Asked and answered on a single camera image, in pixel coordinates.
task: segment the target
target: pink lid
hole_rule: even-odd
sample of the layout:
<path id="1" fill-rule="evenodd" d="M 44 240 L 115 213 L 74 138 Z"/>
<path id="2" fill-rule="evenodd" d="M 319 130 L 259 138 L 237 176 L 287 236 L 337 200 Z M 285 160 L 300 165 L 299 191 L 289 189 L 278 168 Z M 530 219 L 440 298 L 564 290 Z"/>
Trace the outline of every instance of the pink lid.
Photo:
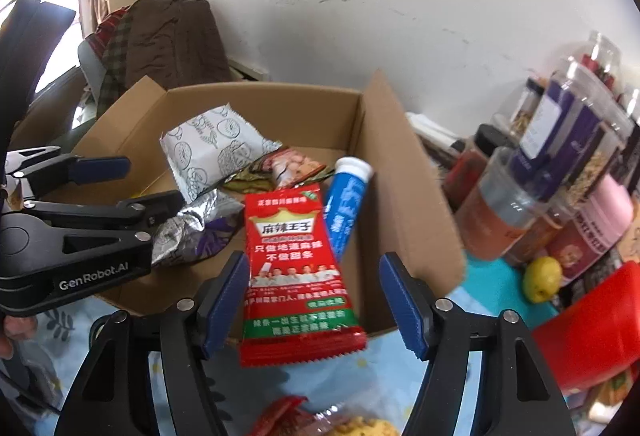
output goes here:
<path id="1" fill-rule="evenodd" d="M 613 242 L 625 233 L 634 218 L 634 204 L 628 192 L 609 174 L 600 181 L 584 209 L 588 216 L 592 211 L 596 213 L 598 228 Z"/>

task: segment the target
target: plaid cloth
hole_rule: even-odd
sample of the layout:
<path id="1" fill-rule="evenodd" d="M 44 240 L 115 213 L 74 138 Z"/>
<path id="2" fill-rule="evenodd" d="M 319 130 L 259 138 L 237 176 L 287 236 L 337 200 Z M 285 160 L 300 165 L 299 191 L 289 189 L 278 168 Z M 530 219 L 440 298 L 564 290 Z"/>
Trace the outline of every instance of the plaid cloth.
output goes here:
<path id="1" fill-rule="evenodd" d="M 113 30 L 113 36 L 104 50 L 102 64 L 107 73 L 100 87 L 97 118 L 100 118 L 127 91 L 124 82 L 127 73 L 127 47 L 132 24 L 131 12 L 127 12 Z"/>
<path id="2" fill-rule="evenodd" d="M 95 32 L 90 33 L 86 36 L 86 41 L 89 43 L 89 46 L 95 51 L 95 54 L 99 59 L 104 55 L 104 51 L 109 43 L 111 37 L 113 37 L 113 33 L 115 32 L 116 26 L 122 19 L 122 17 L 127 13 L 129 7 L 121 8 L 116 10 L 115 12 L 110 13 L 104 21 L 102 21 L 98 28 L 95 29 Z"/>

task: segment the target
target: blue gripper pad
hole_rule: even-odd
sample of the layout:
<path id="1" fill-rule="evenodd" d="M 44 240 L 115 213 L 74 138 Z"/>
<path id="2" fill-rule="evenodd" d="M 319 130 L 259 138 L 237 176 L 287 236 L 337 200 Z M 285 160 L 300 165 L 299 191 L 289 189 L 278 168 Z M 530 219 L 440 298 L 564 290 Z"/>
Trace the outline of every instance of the blue gripper pad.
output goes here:
<path id="1" fill-rule="evenodd" d="M 69 166 L 69 180 L 78 185 L 120 180 L 129 173 L 129 169 L 131 162 L 126 156 L 79 158 Z"/>
<path id="2" fill-rule="evenodd" d="M 208 286 L 209 291 L 200 302 L 197 324 L 199 332 L 205 335 L 201 348 L 206 359 L 222 349 L 250 277 L 247 256 L 235 251 L 220 275 L 202 285 Z"/>
<path id="3" fill-rule="evenodd" d="M 424 333 L 425 315 L 431 318 L 428 298 L 415 289 L 416 280 L 409 275 L 395 252 L 387 252 L 380 258 L 379 273 L 380 284 L 404 345 L 415 356 L 424 359 L 429 349 Z"/>

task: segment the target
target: finger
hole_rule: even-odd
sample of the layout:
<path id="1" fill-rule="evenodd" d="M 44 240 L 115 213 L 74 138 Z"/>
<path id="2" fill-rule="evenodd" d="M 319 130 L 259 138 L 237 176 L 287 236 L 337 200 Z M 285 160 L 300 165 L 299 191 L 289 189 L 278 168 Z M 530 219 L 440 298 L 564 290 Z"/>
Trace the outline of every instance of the finger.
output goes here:
<path id="1" fill-rule="evenodd" d="M 0 358 L 9 359 L 14 356 L 14 347 L 11 345 L 11 342 L 0 333 Z"/>
<path id="2" fill-rule="evenodd" d="M 12 339 L 17 339 L 17 337 L 21 336 L 33 337 L 37 327 L 38 321 L 36 317 L 6 317 L 4 319 L 4 332 Z"/>

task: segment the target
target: human hand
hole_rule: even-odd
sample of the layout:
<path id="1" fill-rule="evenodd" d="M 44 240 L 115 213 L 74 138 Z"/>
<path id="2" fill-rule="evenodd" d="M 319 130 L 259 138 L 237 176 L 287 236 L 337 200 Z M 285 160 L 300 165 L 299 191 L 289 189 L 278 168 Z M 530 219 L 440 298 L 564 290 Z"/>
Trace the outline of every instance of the human hand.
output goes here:
<path id="1" fill-rule="evenodd" d="M 0 358 L 9 359 L 14 355 L 14 347 L 9 339 L 25 340 L 36 334 L 36 317 L 5 317 L 0 326 Z"/>

